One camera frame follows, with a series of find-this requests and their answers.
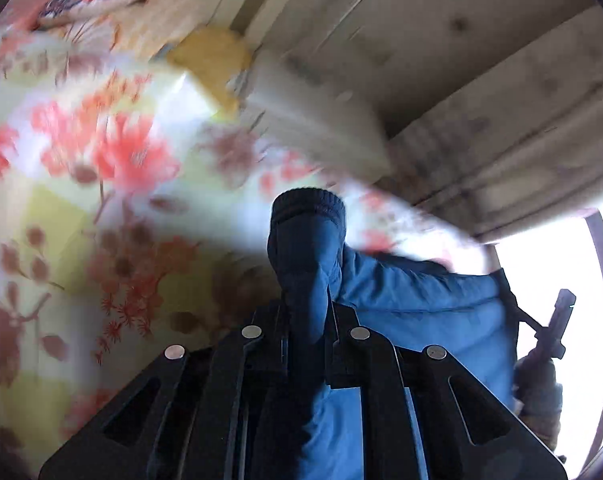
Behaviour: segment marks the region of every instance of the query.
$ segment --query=blue fabric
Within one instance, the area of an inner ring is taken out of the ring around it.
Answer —
[[[500,300],[503,271],[462,276],[432,262],[374,258],[344,244],[345,206],[324,190],[274,202],[268,257],[290,309],[290,381],[268,393],[256,439],[255,480],[361,480],[358,388],[330,390],[323,375],[328,290],[360,323],[395,345],[447,348],[504,404],[512,402],[517,323]]]

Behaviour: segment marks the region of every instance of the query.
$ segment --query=floral fabric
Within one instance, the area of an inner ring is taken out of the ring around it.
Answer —
[[[485,272],[454,228],[216,112],[167,64],[0,35],[0,437],[32,475],[166,346],[277,296],[287,189],[339,194],[353,247]]]

